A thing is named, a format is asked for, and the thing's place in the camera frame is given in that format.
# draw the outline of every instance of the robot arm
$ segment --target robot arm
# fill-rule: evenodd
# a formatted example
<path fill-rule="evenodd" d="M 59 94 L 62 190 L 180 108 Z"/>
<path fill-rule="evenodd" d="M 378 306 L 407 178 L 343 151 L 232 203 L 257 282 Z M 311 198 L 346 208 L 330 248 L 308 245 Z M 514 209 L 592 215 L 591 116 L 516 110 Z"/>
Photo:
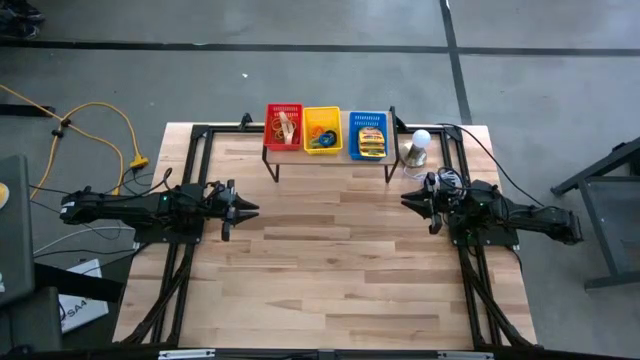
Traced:
<path fill-rule="evenodd" d="M 136 229 L 137 242 L 199 242 L 204 219 L 222 219 L 222 240 L 229 241 L 231 226 L 258 216 L 259 207 L 243 200 L 233 180 L 227 185 L 212 183 L 212 192 L 203 197 L 199 184 L 176 186 L 146 195 L 106 195 L 90 187 L 62 199 L 60 219 L 77 225 L 98 219 L 121 220 Z"/>
<path fill-rule="evenodd" d="M 418 191 L 403 194 L 402 204 L 425 219 L 431 218 L 431 234 L 440 231 L 440 213 L 444 213 L 451 226 L 469 232 L 498 226 L 544 233 L 568 245 L 582 241 L 579 220 L 571 211 L 516 204 L 504 197 L 497 186 L 480 180 L 462 188 L 429 173 L 423 185 Z"/>

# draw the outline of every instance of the yellow extension cord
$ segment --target yellow extension cord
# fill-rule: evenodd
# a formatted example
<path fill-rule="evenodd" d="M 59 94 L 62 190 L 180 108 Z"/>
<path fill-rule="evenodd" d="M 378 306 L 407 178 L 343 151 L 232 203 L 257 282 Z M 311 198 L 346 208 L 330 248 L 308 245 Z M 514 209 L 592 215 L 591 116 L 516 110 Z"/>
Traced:
<path fill-rule="evenodd" d="M 65 120 L 68 119 L 69 117 L 71 117 L 71 115 L 75 114 L 76 112 L 90 107 L 90 106 L 103 106 L 103 107 L 107 107 L 113 111 L 115 111 L 116 113 L 118 113 L 118 115 L 120 115 L 126 122 L 127 125 L 129 126 L 129 131 L 131 132 L 131 139 L 133 141 L 133 149 L 134 149 L 134 153 L 135 153 L 135 157 L 134 160 L 129 164 L 130 167 L 132 168 L 142 168 L 144 166 L 146 166 L 149 163 L 149 159 L 147 159 L 146 157 L 142 156 L 142 154 L 140 154 L 140 151 L 138 150 L 138 140 L 136 139 L 136 133 L 133 130 L 133 126 L 131 125 L 131 121 L 129 120 L 129 118 L 120 110 L 118 110 L 115 106 L 107 104 L 107 103 L 103 103 L 103 102 L 90 102 L 84 105 L 80 105 L 78 107 L 76 107 L 75 109 L 69 111 L 64 117 L 60 117 L 54 113 L 52 113 L 51 111 L 48 111 L 47 109 L 43 108 L 42 106 L 38 105 L 37 103 L 35 103 L 34 101 L 30 100 L 29 98 L 18 94 L 17 92 L 9 89 L 8 87 L 0 84 L 0 88 L 2 88 L 3 90 L 7 91 L 8 93 L 22 99 L 23 101 L 35 106 L 36 108 L 40 109 L 41 111 L 49 114 L 50 116 L 58 119 L 58 121 L 60 121 L 61 123 Z M 118 149 L 117 146 L 115 146 L 114 144 L 112 144 L 111 142 L 97 137 L 97 136 L 93 136 L 91 134 L 88 134 L 87 132 L 79 129 L 77 126 L 71 125 L 69 124 L 69 127 L 73 130 L 75 130 L 76 132 L 78 132 L 79 134 L 95 140 L 95 141 L 99 141 L 109 147 L 111 147 L 116 154 L 118 154 L 118 157 L 120 158 L 120 176 L 118 177 L 118 183 L 117 183 L 117 187 L 113 190 L 113 195 L 118 195 L 120 194 L 120 186 L 122 186 L 122 182 L 124 180 L 124 158 L 122 157 L 122 152 L 120 152 L 120 150 Z M 62 129 L 62 126 L 58 126 L 58 131 L 60 131 Z M 55 153 L 58 147 L 58 137 L 54 136 L 53 137 L 53 142 L 51 143 L 51 149 L 49 150 L 49 161 L 47 163 L 47 168 L 44 171 L 44 175 L 42 176 L 42 179 L 40 179 L 40 182 L 38 183 L 38 187 L 42 187 L 42 185 L 44 184 L 44 182 L 47 180 L 47 177 L 49 176 L 49 173 L 51 171 L 51 166 L 53 165 L 53 160 L 55 158 Z M 38 189 L 35 188 L 33 190 L 33 192 L 31 193 L 30 199 L 33 199 L 36 194 L 38 193 Z"/>

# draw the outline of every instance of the black floor line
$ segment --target black floor line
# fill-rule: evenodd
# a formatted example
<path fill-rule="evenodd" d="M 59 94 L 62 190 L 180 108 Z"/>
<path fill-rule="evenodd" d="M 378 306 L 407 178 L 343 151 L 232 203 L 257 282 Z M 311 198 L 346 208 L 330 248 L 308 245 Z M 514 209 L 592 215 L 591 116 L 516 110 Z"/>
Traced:
<path fill-rule="evenodd" d="M 0 47 L 31 49 L 131 50 L 131 51 L 256 51 L 256 52 L 336 52 L 336 53 L 405 53 L 506 56 L 586 56 L 640 57 L 640 49 L 570 49 L 570 48 L 505 48 L 470 46 L 413 45 L 290 45 L 290 44 L 196 44 L 148 43 L 127 41 L 2 41 Z"/>
<path fill-rule="evenodd" d="M 196 44 L 144 43 L 113 41 L 3 41 L 0 47 L 76 50 L 139 50 L 139 51 L 256 51 L 256 52 L 325 52 L 325 53 L 404 53 L 446 54 L 446 46 L 398 45 L 289 45 L 289 44 Z"/>
<path fill-rule="evenodd" d="M 640 56 L 640 49 L 565 49 L 565 48 L 500 48 L 466 47 L 454 51 L 461 55 L 507 55 L 507 56 L 588 56 L 625 57 Z"/>
<path fill-rule="evenodd" d="M 451 12 L 449 11 L 447 0 L 440 0 L 440 10 L 442 11 L 442 21 L 444 23 L 447 45 L 449 49 L 456 49 L 458 47 L 456 34 L 453 29 L 453 21 L 451 20 Z M 469 100 L 467 99 L 467 89 L 464 87 L 464 77 L 462 75 L 462 66 L 460 65 L 458 52 L 450 51 L 449 60 L 451 61 L 451 73 L 453 74 L 453 86 L 456 90 L 456 98 L 458 99 L 460 121 L 463 125 L 471 125 L 471 109 L 469 108 Z"/>

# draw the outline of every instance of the yellow basket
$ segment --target yellow basket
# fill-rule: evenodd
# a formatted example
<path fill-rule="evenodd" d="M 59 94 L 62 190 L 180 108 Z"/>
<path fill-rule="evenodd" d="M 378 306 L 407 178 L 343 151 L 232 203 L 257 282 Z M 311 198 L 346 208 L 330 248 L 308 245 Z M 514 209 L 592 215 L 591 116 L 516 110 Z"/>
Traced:
<path fill-rule="evenodd" d="M 342 121 L 340 108 L 337 106 L 304 108 L 304 151 L 310 155 L 336 155 L 342 150 Z M 324 131 L 333 130 L 337 134 L 336 144 L 331 147 L 314 149 L 311 147 L 311 136 L 314 128 L 320 126 Z"/>

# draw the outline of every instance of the plastic basket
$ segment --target plastic basket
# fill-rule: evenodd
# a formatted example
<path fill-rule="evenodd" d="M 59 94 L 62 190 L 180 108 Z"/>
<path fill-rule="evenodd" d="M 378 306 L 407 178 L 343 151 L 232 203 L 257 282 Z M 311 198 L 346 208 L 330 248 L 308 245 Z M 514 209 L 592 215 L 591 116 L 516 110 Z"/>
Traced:
<path fill-rule="evenodd" d="M 310 155 L 335 155 L 342 150 L 342 122 L 340 121 L 339 107 L 305 108 L 303 123 L 304 151 Z M 321 127 L 324 131 L 335 131 L 337 135 L 335 145 L 326 148 L 312 148 L 313 136 L 311 133 L 317 127 Z"/>
<path fill-rule="evenodd" d="M 384 158 L 371 158 L 360 155 L 358 147 L 358 131 L 363 127 L 376 127 L 382 131 L 384 136 L 384 152 L 388 155 L 387 144 L 389 137 L 387 136 L 387 114 L 374 112 L 356 112 L 352 111 L 349 115 L 349 155 L 353 160 L 369 160 L 380 161 Z"/>
<path fill-rule="evenodd" d="M 284 111 L 289 120 L 296 124 L 291 144 L 285 144 L 284 140 L 278 141 L 275 137 L 275 131 L 271 127 L 274 119 L 280 119 L 281 111 Z M 264 136 L 262 138 L 262 143 L 269 150 L 274 151 L 298 150 L 300 149 L 300 139 L 303 127 L 302 104 L 268 104 L 264 120 Z"/>

